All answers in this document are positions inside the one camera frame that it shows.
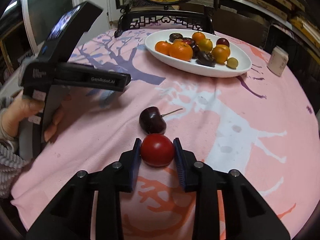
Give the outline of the person's left hand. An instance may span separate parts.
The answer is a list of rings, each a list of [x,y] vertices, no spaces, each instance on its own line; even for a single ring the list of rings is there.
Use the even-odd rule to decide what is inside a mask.
[[[13,103],[4,111],[1,119],[3,131],[10,137],[18,135],[19,124],[25,118],[39,113],[44,108],[44,102],[35,99],[23,99],[22,92],[15,98]],[[55,111],[52,122],[44,132],[44,139],[48,142],[57,132],[57,126],[64,117],[63,106]]]

